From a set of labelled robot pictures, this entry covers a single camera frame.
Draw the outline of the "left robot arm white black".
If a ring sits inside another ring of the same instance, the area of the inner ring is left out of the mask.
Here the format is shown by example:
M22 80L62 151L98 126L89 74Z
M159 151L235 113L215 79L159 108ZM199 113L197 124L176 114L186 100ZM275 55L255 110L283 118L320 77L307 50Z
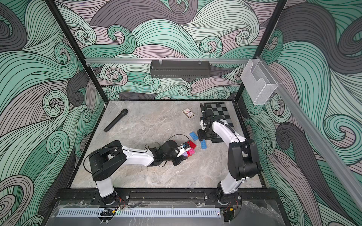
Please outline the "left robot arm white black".
M154 167L166 162L177 166L188 158L184 154L190 150L189 143L178 145L174 140L168 140L160 147L147 147L144 150L123 146L119 140L115 140L90 153L88 159L92 179L96 182L100 197L105 198L115 195L111 176L121 166Z

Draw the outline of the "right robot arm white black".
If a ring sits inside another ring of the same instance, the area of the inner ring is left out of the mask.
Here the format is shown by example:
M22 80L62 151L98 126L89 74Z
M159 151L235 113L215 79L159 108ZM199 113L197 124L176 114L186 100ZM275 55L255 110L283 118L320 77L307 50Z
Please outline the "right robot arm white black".
M225 205L236 198L239 186L259 172L259 155L254 140L247 139L231 127L227 120L214 115L211 109L200 105L201 129L197 131L199 141L221 138L228 147L227 168L229 173L218 183L216 196Z

